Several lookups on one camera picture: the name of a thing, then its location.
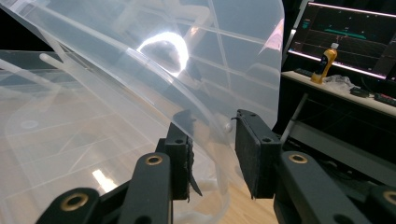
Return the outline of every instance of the screw hole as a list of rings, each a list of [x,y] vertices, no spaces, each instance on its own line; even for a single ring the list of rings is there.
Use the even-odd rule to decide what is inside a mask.
[[[88,201],[88,195],[85,193],[74,193],[66,197],[61,203],[61,209],[65,212],[71,212],[84,206]]]
[[[295,163],[307,163],[308,159],[302,155],[298,154],[293,154],[289,156],[289,160],[295,162]]]
[[[396,205],[396,191],[387,190],[384,192],[384,198],[394,205]]]
[[[161,162],[163,162],[163,158],[161,158],[159,156],[151,156],[146,159],[147,165],[158,165]]]
[[[151,218],[142,216],[139,217],[134,224],[150,224],[151,223]]]
[[[339,224],[353,224],[353,221],[349,217],[339,214],[334,216],[334,221]]]
[[[266,143],[269,143],[269,142],[272,142],[272,139],[271,139],[271,138],[268,138],[268,137],[264,137],[264,138],[262,139],[262,141],[263,141],[263,142],[266,142]]]

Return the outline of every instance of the clear plastic sheet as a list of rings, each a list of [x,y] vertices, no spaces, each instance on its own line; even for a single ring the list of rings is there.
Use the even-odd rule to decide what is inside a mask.
[[[78,90],[73,90],[74,95],[70,98],[82,100],[82,103],[73,103],[73,106],[79,104],[82,108],[76,107],[70,111],[66,109],[67,106],[54,110],[35,107],[42,104],[43,108],[53,108],[55,105],[51,98],[57,99],[59,94],[56,88],[37,91],[38,96],[21,94],[18,97],[25,101],[17,103],[20,107],[8,111],[9,116],[2,119],[5,120],[2,122],[7,123],[4,141],[9,146],[2,151],[15,156],[13,151],[17,148],[37,145],[29,153],[33,158],[37,155],[39,157],[37,163],[15,163],[18,169],[13,171],[16,172],[14,175],[2,171],[1,174],[10,179],[18,175],[24,176],[21,181],[26,184],[22,185],[23,189],[2,193],[1,206],[6,211],[7,220],[26,223],[29,219],[17,216],[15,208],[19,204],[10,198],[25,193],[23,197],[27,203],[39,203],[32,204],[35,211],[26,213],[28,217],[36,217],[50,199],[62,193],[62,190],[81,187],[78,182],[83,177],[78,177],[79,169],[76,167],[91,155],[90,150],[103,150],[103,160],[93,160],[91,166],[104,162],[102,165],[111,170],[103,173],[107,178],[111,179],[108,175],[112,176],[114,170],[128,174],[128,177],[116,181],[116,185],[130,178],[133,165],[125,169],[119,162],[111,163],[108,155],[113,154],[101,146],[106,143],[107,135],[117,136],[117,140],[111,142],[119,144],[119,155],[129,147],[127,143],[137,144],[132,147],[137,149],[130,153],[138,157],[140,154],[136,154],[136,151],[140,147],[144,147],[142,151],[145,152],[153,150],[152,145],[156,144],[159,137],[164,137],[170,121],[192,137],[198,155],[201,155],[201,159],[198,159],[201,163],[197,162],[193,167],[196,178],[201,180],[198,184],[218,195],[211,197],[211,194],[204,193],[202,199],[195,202],[191,199],[189,206],[176,207],[176,222],[186,220],[183,218],[191,217],[191,214],[199,217],[196,220],[204,222],[213,222],[221,216],[227,204],[227,179],[237,184],[242,183],[239,164],[233,151],[234,123],[231,118],[237,109],[243,108],[260,115],[270,127],[276,123],[284,18],[280,0],[0,0],[0,3],[2,9],[47,41],[57,53],[55,58],[41,55],[41,60],[57,68],[53,71],[62,72],[64,77],[75,80],[79,85],[78,90],[86,92],[79,94]],[[32,72],[41,76],[37,70]],[[2,88],[8,92],[9,87]],[[12,103],[10,98],[2,99],[2,103]],[[83,113],[83,107],[87,107],[87,114]],[[89,134],[80,135],[80,130],[91,126],[85,124],[91,117],[112,113],[115,118],[126,121],[120,127],[115,122],[116,126],[112,129],[116,133],[107,132],[107,129],[112,129],[94,123],[92,127],[95,128],[87,131]],[[45,138],[47,133],[31,137],[25,136],[24,132],[35,133],[33,130],[44,124],[49,127],[71,125],[67,126],[71,129],[67,136],[75,135],[76,139],[88,141],[99,149],[86,149],[78,153],[76,148],[81,146],[77,144],[70,145],[75,150],[68,149],[71,150],[66,150],[69,154],[63,154],[61,152],[69,148],[66,141],[59,143],[56,147],[58,149],[53,149],[53,154],[44,153],[40,157],[40,146],[48,142],[46,148],[51,148],[55,139]],[[50,130],[47,126],[43,127],[44,130]],[[11,136],[21,138],[14,141]],[[71,163],[65,164],[63,169],[57,169],[59,162],[63,164],[67,161]],[[88,172],[87,169],[82,169],[85,173],[81,170],[81,176],[92,178],[92,172],[96,170]],[[43,177],[47,173],[50,173],[49,177]],[[73,184],[56,188],[55,186],[60,186],[57,180],[62,179],[61,176],[67,176],[69,179],[65,182]],[[13,184],[20,181],[17,179],[13,180]],[[81,183],[97,186],[95,180]],[[5,185],[5,189],[13,189],[12,184]],[[45,202],[39,200],[37,195],[41,197],[49,191],[53,193],[46,195]],[[211,205],[202,209],[202,204]]]

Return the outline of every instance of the transparent plastic film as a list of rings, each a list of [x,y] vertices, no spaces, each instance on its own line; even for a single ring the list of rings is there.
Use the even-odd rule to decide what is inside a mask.
[[[276,124],[284,19],[280,0],[0,3],[58,53],[59,61],[46,56],[44,61],[65,71],[131,126],[148,117],[152,125],[143,133],[157,124],[159,131],[146,137],[149,142],[172,121],[222,174],[242,183],[231,118],[245,109],[270,128]],[[134,104],[139,109],[129,114]],[[225,185],[226,178],[220,182]]]

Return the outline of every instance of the black metal bracket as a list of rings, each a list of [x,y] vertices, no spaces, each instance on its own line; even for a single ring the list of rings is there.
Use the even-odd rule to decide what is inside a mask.
[[[175,124],[156,152],[136,163],[130,181],[102,196],[95,189],[71,189],[57,197],[37,224],[172,223],[173,200],[190,198],[192,140]]]
[[[256,114],[238,110],[235,150],[254,198],[275,195],[279,223],[396,223],[396,188],[376,186],[354,202],[311,156],[283,151]]]

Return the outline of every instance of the wooden surface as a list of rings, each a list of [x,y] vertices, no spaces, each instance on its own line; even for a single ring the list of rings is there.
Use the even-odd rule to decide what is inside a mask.
[[[277,224],[272,199],[251,200],[248,187],[229,187],[231,195],[230,207],[220,224]]]

